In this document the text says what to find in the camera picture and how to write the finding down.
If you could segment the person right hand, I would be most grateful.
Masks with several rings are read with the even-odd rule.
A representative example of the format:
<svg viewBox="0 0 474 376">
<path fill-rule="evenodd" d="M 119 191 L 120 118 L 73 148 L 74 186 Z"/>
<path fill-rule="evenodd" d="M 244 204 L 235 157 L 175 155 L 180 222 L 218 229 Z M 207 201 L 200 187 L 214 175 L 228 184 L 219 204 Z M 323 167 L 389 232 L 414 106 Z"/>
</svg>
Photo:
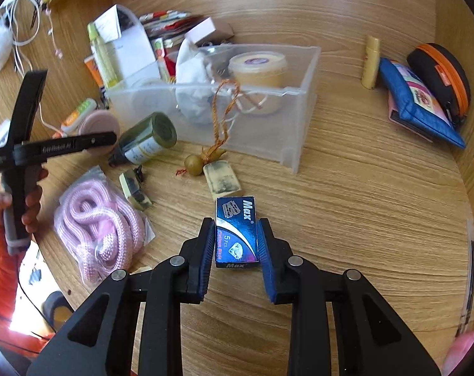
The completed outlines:
<svg viewBox="0 0 474 376">
<path fill-rule="evenodd" d="M 451 344 L 442 365 L 441 374 L 448 376 L 466 356 L 474 343 L 474 331 L 460 334 Z"/>
</svg>

